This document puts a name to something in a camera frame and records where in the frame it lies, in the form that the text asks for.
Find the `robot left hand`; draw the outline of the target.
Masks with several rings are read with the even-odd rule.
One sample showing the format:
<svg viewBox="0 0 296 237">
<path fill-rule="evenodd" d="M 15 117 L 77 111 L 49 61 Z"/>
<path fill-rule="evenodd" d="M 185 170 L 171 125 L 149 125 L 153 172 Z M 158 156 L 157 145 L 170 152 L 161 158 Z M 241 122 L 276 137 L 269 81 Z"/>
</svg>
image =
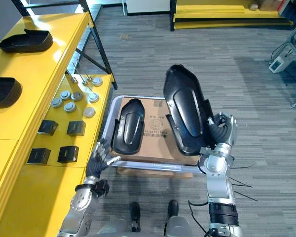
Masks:
<svg viewBox="0 0 296 237">
<path fill-rule="evenodd" d="M 121 156 L 112 157 L 109 152 L 109 143 L 101 137 L 92 149 L 86 169 L 86 177 L 100 178 L 101 172 L 114 162 L 121 160 Z"/>
</svg>

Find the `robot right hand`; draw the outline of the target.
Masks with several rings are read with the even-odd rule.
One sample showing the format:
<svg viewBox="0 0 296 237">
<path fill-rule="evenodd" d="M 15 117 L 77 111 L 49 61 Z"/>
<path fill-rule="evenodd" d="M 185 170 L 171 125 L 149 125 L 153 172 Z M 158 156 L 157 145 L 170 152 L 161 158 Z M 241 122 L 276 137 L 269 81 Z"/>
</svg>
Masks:
<svg viewBox="0 0 296 237">
<path fill-rule="evenodd" d="M 238 124 L 233 115 L 219 112 L 213 118 L 208 117 L 207 123 L 216 144 L 224 143 L 234 147 L 238 134 Z"/>
</svg>

